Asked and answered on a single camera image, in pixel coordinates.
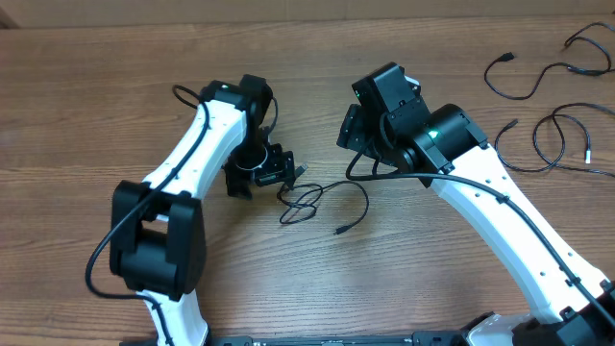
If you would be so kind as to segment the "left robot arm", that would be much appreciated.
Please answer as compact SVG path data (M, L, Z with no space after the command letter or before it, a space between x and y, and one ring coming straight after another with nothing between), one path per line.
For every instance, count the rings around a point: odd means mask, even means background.
M111 200L111 273L144 301L153 345L205 345L209 327L196 286L206 261L203 200L218 173L227 193L249 200L251 185L293 185L293 155L263 126L277 102L266 80L213 81L195 95L192 124L142 182L121 182Z

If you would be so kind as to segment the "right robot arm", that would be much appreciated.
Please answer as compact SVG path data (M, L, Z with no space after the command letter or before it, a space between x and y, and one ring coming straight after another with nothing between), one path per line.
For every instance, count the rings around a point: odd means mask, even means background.
M460 107L428 109L420 84L391 62L353 84L337 143L416 179L476 230L521 289L529 312L487 313L452 345L610 345L614 284L579 255L513 182Z

